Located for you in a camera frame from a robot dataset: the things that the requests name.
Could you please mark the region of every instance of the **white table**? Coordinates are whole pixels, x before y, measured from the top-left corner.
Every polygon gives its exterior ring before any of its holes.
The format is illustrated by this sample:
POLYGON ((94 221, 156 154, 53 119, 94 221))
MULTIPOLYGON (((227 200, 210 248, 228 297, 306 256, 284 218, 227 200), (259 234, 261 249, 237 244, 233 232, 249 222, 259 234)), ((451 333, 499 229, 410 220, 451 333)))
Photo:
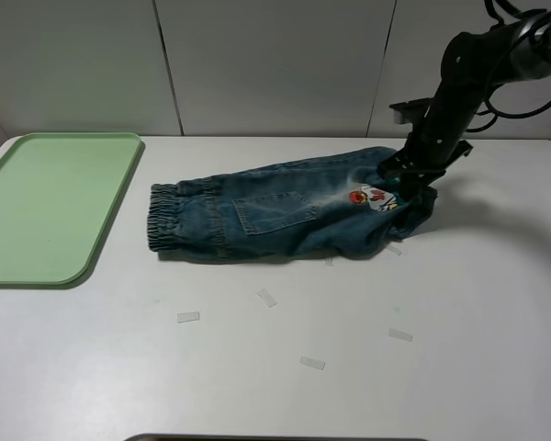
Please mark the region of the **white table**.
POLYGON ((551 141, 473 141, 402 255, 205 266, 148 250, 151 184, 403 141, 143 140, 94 274, 0 290, 0 441, 551 440, 551 141))

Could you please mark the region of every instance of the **denim pants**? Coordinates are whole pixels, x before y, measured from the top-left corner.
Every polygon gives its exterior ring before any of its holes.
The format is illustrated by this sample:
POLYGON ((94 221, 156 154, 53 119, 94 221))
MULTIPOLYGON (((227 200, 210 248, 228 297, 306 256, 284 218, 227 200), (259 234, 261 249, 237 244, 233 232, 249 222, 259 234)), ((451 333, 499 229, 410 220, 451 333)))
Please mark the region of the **denim pants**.
POLYGON ((371 255, 428 219, 436 198, 430 187, 408 202, 394 194, 396 183, 377 175, 393 153, 372 147, 153 185, 149 247, 223 262, 324 250, 371 255))

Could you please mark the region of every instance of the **white paper strip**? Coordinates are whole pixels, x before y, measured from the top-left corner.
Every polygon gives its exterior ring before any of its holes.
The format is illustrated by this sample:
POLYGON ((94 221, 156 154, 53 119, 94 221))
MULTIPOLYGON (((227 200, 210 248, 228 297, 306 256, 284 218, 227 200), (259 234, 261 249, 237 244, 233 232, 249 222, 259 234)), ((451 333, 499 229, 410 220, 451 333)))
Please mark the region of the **white paper strip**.
POLYGON ((399 338, 400 340, 406 340, 407 342, 412 341, 412 335, 394 328, 389 328, 388 335, 390 337, 399 338))
POLYGON ((271 308, 272 306, 275 306, 277 304, 277 302, 274 300, 271 294, 267 292, 267 289, 265 288, 257 293, 257 297, 261 299, 261 301, 265 304, 267 308, 271 308))
POLYGON ((395 246, 392 245, 391 243, 389 243, 388 246, 386 246, 386 249, 388 249, 389 251, 391 251, 391 252, 394 253, 394 254, 402 255, 402 250, 400 250, 399 248, 395 247, 395 246))
POLYGON ((307 356, 302 356, 300 358, 300 363, 309 368, 315 368, 318 370, 324 370, 324 361, 315 360, 314 358, 308 358, 307 356))
POLYGON ((193 322, 194 320, 200 320, 199 312, 182 312, 181 314, 177 314, 178 323, 193 322))

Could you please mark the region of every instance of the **light green plastic tray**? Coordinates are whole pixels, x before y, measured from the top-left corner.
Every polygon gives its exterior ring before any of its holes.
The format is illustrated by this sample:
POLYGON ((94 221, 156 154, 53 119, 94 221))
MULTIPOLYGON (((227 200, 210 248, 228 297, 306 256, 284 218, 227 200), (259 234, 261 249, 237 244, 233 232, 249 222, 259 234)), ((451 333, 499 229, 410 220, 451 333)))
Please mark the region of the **light green plastic tray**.
POLYGON ((141 148, 132 133, 35 133, 0 159, 0 285, 88 268, 141 148))

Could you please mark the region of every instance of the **back pocket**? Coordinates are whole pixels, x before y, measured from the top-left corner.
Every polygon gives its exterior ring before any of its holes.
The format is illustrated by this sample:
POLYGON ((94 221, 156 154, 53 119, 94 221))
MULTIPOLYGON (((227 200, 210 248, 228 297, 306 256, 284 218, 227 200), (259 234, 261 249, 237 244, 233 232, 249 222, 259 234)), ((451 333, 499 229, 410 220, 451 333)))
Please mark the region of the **back pocket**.
POLYGON ((316 219, 318 207, 299 193, 290 191, 259 198, 232 201, 245 234, 275 232, 297 223, 316 219))

